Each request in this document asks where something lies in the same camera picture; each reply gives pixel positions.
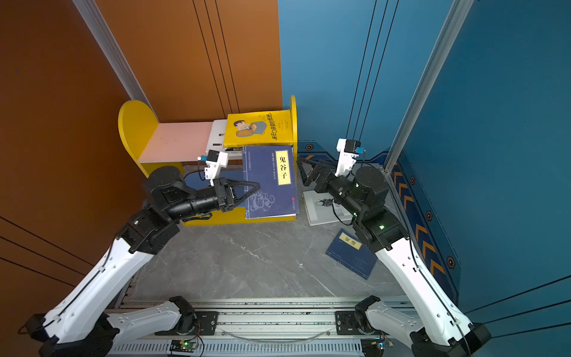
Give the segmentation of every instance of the pink shelf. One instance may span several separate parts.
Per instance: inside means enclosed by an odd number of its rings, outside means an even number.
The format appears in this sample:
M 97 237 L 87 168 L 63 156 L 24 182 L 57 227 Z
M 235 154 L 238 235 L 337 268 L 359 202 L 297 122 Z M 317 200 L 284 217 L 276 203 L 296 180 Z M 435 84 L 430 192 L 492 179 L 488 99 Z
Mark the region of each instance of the pink shelf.
M 156 127 L 139 162 L 196 161 L 206 155 L 212 122 L 161 123 Z

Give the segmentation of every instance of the blue wall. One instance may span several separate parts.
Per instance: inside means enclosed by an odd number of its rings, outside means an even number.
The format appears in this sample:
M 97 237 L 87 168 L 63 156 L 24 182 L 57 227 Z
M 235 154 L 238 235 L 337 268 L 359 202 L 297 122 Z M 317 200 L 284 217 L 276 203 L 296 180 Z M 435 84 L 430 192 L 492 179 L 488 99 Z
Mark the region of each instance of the blue wall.
M 363 50 L 373 13 L 373 0 L 279 0 L 284 108 L 297 99 L 299 139 L 315 140 L 337 157 L 338 138 L 345 138 Z M 386 0 L 378 0 L 349 138 L 360 136 L 379 68 L 396 0 L 389 0 L 372 64 L 359 122 L 357 115 Z M 416 89 L 452 0 L 400 1 L 383 58 L 363 146 L 370 156 L 393 141 Z
M 405 146 L 460 258 L 464 311 L 571 274 L 570 19 L 567 1 L 475 1 Z M 567 300 L 569 280 L 469 316 Z M 565 304 L 488 327 L 501 335 L 570 316 Z M 493 339 L 477 355 L 568 355 L 570 334 Z

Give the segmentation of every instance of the yellow book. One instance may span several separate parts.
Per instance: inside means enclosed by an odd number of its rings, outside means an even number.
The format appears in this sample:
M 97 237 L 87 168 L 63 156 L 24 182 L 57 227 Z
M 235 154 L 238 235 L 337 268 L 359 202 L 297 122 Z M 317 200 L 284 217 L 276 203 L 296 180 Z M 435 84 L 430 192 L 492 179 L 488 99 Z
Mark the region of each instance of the yellow book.
M 224 147 L 293 145 L 289 110 L 228 114 Z

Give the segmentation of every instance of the orange chevron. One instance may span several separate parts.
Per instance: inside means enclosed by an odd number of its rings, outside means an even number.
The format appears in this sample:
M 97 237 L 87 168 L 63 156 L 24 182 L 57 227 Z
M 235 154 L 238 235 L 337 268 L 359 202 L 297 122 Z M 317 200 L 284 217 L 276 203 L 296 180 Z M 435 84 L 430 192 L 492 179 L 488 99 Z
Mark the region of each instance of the orange chevron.
M 399 197 L 402 196 L 401 193 L 402 193 L 403 188 L 408 188 L 408 186 L 403 184 L 403 183 L 399 183 Z
M 440 270 L 442 272 L 442 274 L 446 274 L 444 272 L 444 268 L 442 268 L 440 266 L 440 264 L 436 263 L 434 260 L 430 261 L 430 274 L 432 274 L 434 276 L 434 268 L 437 268 L 438 270 Z
M 431 244 L 424 241 L 423 242 L 423 257 L 425 257 L 425 258 L 427 257 L 427 248 L 436 253 L 436 249 L 434 249 L 434 247 Z
M 407 210 L 407 201 L 411 201 L 414 202 L 415 200 L 412 199 L 412 197 L 404 195 L 404 210 Z
M 416 240 L 418 241 L 419 239 L 419 231 L 425 232 L 426 234 L 428 234 L 426 228 L 424 228 L 423 226 L 417 224 L 416 225 Z
M 395 173 L 395 186 L 396 186 L 396 177 L 397 176 L 402 176 L 402 174 L 401 173 Z

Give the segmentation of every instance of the cartoon illustration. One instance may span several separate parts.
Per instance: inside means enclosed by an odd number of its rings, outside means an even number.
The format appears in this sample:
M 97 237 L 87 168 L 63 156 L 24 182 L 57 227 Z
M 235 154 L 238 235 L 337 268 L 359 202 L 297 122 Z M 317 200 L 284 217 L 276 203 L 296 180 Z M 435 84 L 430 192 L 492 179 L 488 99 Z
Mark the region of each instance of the cartoon illustration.
M 276 201 L 274 195 L 268 195 L 266 192 L 262 191 L 257 191 L 252 195 L 252 197 L 248 198 L 248 200 L 252 205 L 250 207 L 250 210 L 252 211 L 260 209 L 267 211 L 272 207 L 272 205 Z
M 266 130 L 266 122 L 254 122 L 246 124 L 245 121 L 235 121 L 234 126 L 238 129 L 236 136 L 239 138 L 251 137 L 254 134 L 262 135 Z

